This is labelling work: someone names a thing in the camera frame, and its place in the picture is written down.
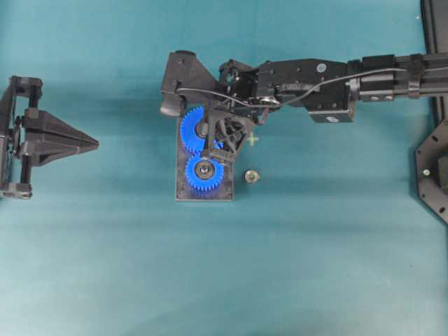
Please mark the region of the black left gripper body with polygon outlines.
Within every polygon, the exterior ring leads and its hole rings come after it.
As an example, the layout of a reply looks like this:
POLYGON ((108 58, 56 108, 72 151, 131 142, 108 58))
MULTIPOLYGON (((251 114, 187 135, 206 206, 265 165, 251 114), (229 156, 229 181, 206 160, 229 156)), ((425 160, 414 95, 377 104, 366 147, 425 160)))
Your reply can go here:
POLYGON ((15 105, 18 97, 28 99, 30 108, 39 106, 43 82, 39 78, 11 76, 8 87, 1 96, 1 196, 28 200, 32 196, 31 159, 20 154, 23 116, 16 116, 15 105), (11 182, 13 159, 21 166, 20 181, 11 182))

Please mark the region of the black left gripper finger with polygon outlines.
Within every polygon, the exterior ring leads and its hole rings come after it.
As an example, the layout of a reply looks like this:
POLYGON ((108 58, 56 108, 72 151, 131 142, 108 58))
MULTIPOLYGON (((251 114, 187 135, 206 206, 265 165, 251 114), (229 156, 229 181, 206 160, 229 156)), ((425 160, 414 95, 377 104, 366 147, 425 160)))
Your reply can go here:
POLYGON ((20 154, 22 157, 31 158, 33 167, 41 167, 52 161, 60 160, 71 155, 78 155, 95 151, 99 147, 99 142, 94 143, 57 143, 54 141, 29 140, 22 144, 20 154))
POLYGON ((86 133, 73 128, 64 121, 56 118, 51 113, 37 108, 27 108, 24 112, 23 126, 27 131, 38 134, 51 134, 63 139, 83 141, 88 144, 98 144, 86 133))

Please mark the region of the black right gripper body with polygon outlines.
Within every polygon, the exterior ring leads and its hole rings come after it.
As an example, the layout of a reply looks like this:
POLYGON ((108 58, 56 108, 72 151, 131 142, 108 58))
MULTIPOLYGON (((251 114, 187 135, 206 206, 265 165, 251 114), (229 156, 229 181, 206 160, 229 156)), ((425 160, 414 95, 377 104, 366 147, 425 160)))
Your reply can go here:
POLYGON ((206 71, 206 124, 208 126, 261 125, 280 109, 280 63, 258 66, 230 59, 218 75, 206 71))

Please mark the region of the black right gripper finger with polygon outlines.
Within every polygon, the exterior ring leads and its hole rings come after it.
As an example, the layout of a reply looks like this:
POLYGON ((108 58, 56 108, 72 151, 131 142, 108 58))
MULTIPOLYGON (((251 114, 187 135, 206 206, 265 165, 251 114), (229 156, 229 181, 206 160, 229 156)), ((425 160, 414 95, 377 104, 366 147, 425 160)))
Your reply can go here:
POLYGON ((204 148, 200 155, 203 158, 224 158, 224 151, 215 147, 215 133, 216 133, 216 123, 220 118, 220 111, 217 108, 220 103, 215 101, 214 103, 209 102, 204 107, 204 117, 202 120, 201 131, 205 130, 206 139, 204 143, 204 148))
POLYGON ((250 118, 231 113, 219 114, 215 140, 223 147, 215 148, 213 157, 221 162, 234 162, 255 126, 250 118))

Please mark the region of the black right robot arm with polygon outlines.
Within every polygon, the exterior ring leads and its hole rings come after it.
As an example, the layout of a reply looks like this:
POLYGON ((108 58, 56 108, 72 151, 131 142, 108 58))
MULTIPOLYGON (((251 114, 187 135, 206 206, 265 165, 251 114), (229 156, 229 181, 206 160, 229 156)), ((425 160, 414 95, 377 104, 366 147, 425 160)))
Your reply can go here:
POLYGON ((351 123, 357 101, 447 95, 447 54, 266 61, 253 68, 228 65, 222 75, 232 80, 226 92, 211 91, 222 100, 206 111, 201 154, 233 162, 249 132, 285 106, 306 109, 316 123, 351 123))

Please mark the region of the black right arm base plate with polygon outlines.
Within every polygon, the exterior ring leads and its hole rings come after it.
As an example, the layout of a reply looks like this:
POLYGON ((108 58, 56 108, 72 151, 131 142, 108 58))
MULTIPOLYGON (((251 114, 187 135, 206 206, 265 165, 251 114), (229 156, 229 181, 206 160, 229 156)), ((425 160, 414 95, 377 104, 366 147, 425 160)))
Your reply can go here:
POLYGON ((415 150, 419 199, 447 223, 447 119, 415 150))

